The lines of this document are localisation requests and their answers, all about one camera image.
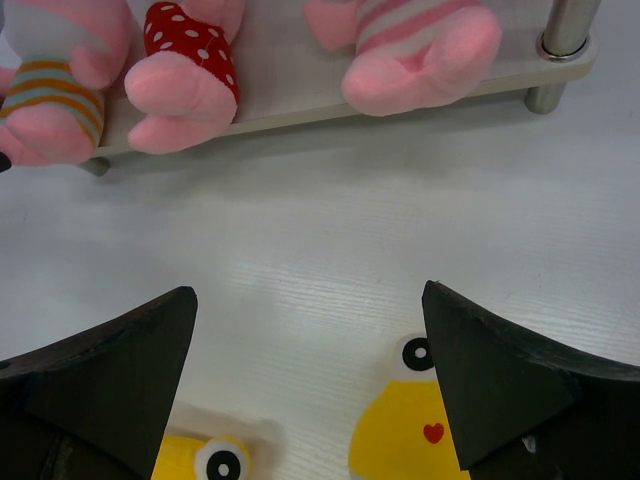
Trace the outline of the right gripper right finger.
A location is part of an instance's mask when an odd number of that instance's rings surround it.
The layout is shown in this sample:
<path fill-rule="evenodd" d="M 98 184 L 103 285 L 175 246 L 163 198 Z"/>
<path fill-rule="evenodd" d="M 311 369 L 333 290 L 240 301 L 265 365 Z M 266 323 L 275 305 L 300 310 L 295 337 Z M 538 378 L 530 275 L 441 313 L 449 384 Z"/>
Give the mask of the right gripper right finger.
<path fill-rule="evenodd" d="M 422 307 L 458 463 L 472 478 L 638 478 L 638 367 L 545 337 L 434 281 Z"/>

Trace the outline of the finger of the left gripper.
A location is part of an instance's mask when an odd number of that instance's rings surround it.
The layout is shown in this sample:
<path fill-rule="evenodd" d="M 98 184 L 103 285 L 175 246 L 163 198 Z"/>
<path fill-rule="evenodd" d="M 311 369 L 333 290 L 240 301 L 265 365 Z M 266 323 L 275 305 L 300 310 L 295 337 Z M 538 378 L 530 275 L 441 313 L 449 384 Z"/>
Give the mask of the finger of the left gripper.
<path fill-rule="evenodd" d="M 8 158 L 6 154 L 0 152 L 0 173 L 4 173 L 10 170 L 12 167 L 12 162 Z"/>

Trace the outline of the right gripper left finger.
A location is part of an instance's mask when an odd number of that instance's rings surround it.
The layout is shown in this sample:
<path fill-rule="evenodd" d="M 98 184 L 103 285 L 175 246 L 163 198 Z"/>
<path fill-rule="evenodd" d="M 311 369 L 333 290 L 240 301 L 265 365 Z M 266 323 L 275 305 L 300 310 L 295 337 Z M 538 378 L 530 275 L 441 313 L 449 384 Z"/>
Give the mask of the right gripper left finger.
<path fill-rule="evenodd" d="M 2 478 L 150 478 L 197 309 L 181 286 L 2 361 Z"/>

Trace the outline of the yellow frog red-striped shirt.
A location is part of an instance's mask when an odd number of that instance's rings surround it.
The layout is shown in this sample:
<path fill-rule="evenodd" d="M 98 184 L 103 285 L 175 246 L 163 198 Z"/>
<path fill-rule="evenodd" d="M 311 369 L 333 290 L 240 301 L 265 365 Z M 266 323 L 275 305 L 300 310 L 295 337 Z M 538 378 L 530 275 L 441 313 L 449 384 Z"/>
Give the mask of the yellow frog red-striped shirt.
<path fill-rule="evenodd" d="M 353 479 L 468 479 L 459 466 L 425 334 L 402 337 L 390 378 L 359 418 L 348 467 Z"/>

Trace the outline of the pink frog orange-striped shirt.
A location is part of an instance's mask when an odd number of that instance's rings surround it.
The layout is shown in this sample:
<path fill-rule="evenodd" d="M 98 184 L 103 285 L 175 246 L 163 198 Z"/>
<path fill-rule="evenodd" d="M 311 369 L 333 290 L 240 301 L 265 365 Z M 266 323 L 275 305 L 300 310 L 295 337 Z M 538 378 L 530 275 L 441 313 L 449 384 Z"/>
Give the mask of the pink frog orange-striped shirt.
<path fill-rule="evenodd" d="M 105 95 L 135 21 L 125 1 L 6 1 L 17 68 L 1 71 L 1 153 L 13 166 L 79 165 L 104 132 Z"/>

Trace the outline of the pink frog red polka-dot shirt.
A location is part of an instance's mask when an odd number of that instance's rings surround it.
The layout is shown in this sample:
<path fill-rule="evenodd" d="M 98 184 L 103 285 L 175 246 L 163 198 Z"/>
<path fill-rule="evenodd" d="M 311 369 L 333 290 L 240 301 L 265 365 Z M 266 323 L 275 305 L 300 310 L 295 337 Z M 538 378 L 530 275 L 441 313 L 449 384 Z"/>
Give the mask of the pink frog red polka-dot shirt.
<path fill-rule="evenodd" d="M 148 154 L 175 153 L 224 133 L 240 103 L 231 44 L 244 1 L 154 1 L 142 28 L 146 56 L 124 79 L 144 117 L 129 145 Z"/>

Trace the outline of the pink frog pink-striped shirt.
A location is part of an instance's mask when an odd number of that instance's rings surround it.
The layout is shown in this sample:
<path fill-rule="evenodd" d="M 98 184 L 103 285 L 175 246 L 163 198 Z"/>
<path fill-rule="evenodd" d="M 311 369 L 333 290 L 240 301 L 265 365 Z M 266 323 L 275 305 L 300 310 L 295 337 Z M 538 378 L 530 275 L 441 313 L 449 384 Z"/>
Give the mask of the pink frog pink-striped shirt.
<path fill-rule="evenodd" d="M 378 117 L 467 96 L 489 73 L 503 35 L 497 14 L 479 1 L 310 1 L 304 16 L 325 49 L 354 47 L 342 95 Z"/>

